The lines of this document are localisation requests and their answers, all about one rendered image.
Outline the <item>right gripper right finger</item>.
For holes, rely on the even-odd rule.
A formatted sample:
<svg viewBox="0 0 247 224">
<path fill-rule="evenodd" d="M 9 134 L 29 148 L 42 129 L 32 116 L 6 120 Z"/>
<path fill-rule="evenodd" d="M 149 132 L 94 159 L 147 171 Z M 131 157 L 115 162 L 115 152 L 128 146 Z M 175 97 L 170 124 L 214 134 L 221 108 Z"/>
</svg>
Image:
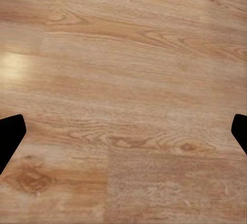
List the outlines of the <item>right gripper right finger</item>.
<svg viewBox="0 0 247 224">
<path fill-rule="evenodd" d="M 247 154 L 247 116 L 236 114 L 231 132 Z"/>
</svg>

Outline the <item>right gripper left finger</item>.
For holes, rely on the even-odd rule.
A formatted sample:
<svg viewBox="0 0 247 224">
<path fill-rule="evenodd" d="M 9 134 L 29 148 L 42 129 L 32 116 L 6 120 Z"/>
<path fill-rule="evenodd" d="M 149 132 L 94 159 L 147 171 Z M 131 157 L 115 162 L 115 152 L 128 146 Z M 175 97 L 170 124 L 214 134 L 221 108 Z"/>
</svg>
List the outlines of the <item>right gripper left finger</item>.
<svg viewBox="0 0 247 224">
<path fill-rule="evenodd" d="M 0 175 L 26 134 L 21 114 L 0 120 Z"/>
</svg>

